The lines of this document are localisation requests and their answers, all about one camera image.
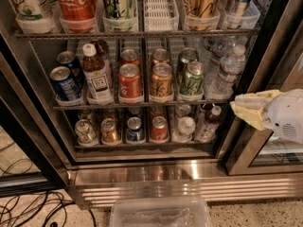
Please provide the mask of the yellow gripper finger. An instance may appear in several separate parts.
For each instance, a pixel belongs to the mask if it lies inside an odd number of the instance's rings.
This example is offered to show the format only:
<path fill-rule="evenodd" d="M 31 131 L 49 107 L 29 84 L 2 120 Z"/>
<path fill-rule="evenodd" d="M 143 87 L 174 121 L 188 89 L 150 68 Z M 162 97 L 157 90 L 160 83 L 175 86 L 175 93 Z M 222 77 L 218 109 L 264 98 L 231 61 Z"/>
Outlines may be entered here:
<path fill-rule="evenodd" d="M 279 90 L 267 90 L 257 93 L 237 95 L 230 106 L 234 114 L 253 128 L 264 131 L 269 122 L 268 107 L 278 96 Z"/>

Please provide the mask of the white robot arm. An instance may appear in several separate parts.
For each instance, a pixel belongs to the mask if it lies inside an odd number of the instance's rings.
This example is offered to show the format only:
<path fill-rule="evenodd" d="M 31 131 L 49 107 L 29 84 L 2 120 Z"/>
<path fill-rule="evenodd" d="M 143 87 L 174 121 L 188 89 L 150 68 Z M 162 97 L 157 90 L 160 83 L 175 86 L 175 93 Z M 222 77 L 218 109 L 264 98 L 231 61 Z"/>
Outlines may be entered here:
<path fill-rule="evenodd" d="M 303 143 L 303 90 L 267 90 L 242 94 L 230 102 L 234 114 L 253 128 L 272 130 L 279 138 Z"/>

